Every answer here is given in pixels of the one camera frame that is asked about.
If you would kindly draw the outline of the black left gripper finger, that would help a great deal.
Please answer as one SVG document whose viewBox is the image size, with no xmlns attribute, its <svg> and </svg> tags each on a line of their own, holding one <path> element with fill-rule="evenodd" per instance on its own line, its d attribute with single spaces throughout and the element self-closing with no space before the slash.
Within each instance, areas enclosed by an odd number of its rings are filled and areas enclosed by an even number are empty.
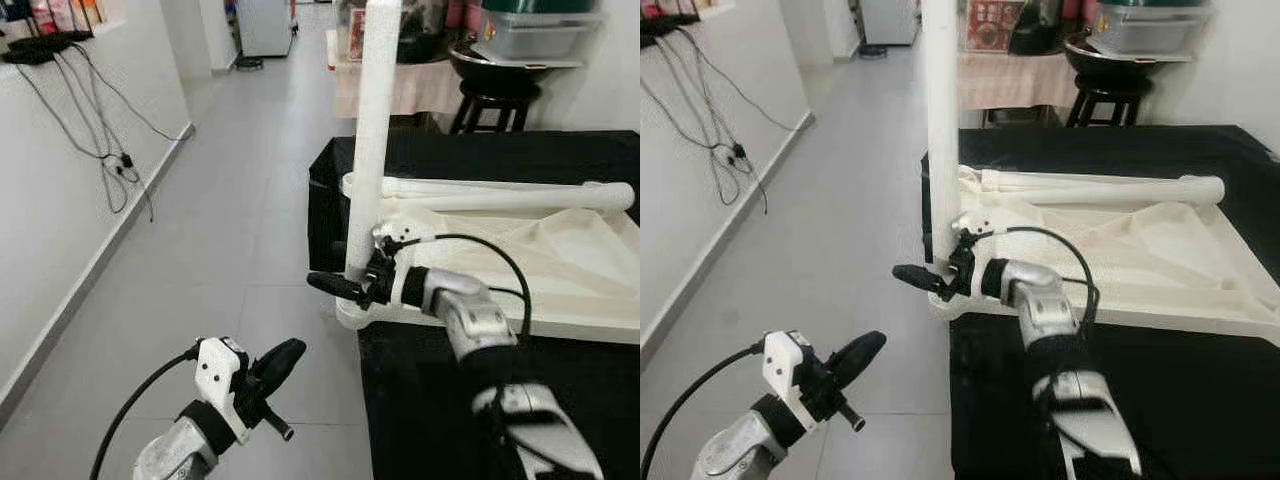
<svg viewBox="0 0 1280 480">
<path fill-rule="evenodd" d="M 303 340 L 291 338 L 255 360 L 250 367 L 250 376 L 253 379 L 250 390 L 253 397 L 270 397 L 275 393 L 293 372 L 306 349 Z"/>
<path fill-rule="evenodd" d="M 888 337 L 883 332 L 872 330 L 835 351 L 827 360 L 829 384 L 842 390 L 854 383 L 869 367 L 882 351 Z"/>
</svg>

